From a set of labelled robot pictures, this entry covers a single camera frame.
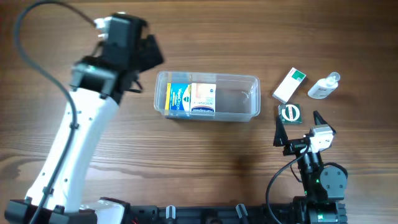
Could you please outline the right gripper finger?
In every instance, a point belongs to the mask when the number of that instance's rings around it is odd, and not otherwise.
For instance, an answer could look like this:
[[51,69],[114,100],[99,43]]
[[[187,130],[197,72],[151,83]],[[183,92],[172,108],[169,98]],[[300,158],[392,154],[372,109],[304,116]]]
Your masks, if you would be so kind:
[[320,115],[320,113],[318,111],[313,112],[313,118],[314,118],[315,125],[327,124],[329,126],[329,128],[332,130],[332,133],[336,134],[336,130],[323,119],[323,117]]
[[282,147],[286,146],[289,143],[289,139],[287,133],[284,128],[284,124],[279,116],[276,117],[276,127],[275,127],[275,136],[273,141],[273,146]]

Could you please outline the blue yellow VapoDrops box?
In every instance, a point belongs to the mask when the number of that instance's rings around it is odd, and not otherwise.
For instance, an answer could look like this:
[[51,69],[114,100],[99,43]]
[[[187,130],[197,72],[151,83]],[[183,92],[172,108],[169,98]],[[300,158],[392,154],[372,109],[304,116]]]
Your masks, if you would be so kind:
[[168,83],[165,99],[165,116],[187,118],[190,113],[191,84]]

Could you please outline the white Hansaplast box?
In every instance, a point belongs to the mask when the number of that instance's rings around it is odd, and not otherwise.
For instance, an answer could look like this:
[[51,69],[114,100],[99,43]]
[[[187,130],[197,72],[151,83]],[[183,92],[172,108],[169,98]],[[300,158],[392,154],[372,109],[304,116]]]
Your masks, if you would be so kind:
[[190,111],[214,115],[216,106],[216,84],[192,83]]

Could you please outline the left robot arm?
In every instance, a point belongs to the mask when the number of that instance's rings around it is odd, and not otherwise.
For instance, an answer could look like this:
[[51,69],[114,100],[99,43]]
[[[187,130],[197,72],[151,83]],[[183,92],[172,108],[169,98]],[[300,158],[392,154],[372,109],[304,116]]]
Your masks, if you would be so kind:
[[128,203],[110,198],[82,204],[85,177],[123,94],[164,60],[145,20],[115,13],[94,24],[103,40],[74,64],[60,129],[25,197],[9,202],[9,223],[122,223],[128,213]]

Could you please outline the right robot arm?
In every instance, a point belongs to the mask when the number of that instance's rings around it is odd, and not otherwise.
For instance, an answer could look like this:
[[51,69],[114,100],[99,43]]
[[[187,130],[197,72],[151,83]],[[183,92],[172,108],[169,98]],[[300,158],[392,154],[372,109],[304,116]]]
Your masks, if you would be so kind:
[[[315,125],[300,139],[289,139],[280,117],[276,118],[273,146],[283,147],[284,156],[295,159],[271,178],[266,189],[266,206],[275,223],[336,223],[348,222],[345,198],[348,171],[335,162],[323,162],[321,152],[331,148],[336,131],[319,114],[313,112]],[[299,182],[304,196],[294,197],[288,205],[271,205],[269,196],[276,178],[293,164],[298,165]]]

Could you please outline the clear plastic container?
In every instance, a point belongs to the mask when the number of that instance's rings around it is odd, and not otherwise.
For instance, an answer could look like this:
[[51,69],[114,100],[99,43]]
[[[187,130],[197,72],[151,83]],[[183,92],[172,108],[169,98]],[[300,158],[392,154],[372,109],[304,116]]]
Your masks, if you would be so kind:
[[163,71],[157,76],[154,108],[165,118],[165,99],[168,83],[213,83],[216,84],[214,115],[191,112],[187,118],[205,121],[247,122],[261,111],[260,81],[256,76],[222,73]]

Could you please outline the green round-logo box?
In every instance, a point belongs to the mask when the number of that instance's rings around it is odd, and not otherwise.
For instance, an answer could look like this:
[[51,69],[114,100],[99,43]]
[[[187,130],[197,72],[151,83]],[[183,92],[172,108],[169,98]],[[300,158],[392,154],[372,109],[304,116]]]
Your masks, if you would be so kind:
[[302,113],[299,104],[281,104],[278,106],[278,115],[283,124],[302,123]]

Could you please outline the white dropper bottle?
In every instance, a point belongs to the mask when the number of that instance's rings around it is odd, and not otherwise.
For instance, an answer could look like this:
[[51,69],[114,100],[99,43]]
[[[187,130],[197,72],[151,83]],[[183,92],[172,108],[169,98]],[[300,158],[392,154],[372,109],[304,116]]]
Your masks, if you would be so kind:
[[324,99],[338,88],[339,80],[340,74],[337,72],[331,72],[326,78],[322,78],[317,81],[308,91],[307,95],[318,100]]

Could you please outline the white green medicine box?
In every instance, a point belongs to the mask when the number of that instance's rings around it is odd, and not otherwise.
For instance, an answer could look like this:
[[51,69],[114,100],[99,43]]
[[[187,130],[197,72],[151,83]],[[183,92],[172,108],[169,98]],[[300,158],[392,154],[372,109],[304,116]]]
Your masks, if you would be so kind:
[[281,103],[286,104],[305,78],[306,74],[292,67],[272,96]]

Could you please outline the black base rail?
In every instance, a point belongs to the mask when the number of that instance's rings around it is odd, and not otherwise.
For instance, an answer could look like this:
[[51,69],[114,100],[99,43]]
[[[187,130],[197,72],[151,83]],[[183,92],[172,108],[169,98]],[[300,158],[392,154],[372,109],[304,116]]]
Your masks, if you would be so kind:
[[114,198],[105,198],[124,207],[122,223],[211,224],[211,223],[334,223],[347,224],[346,207],[341,203],[305,204],[303,197],[291,203],[227,207],[133,206]]

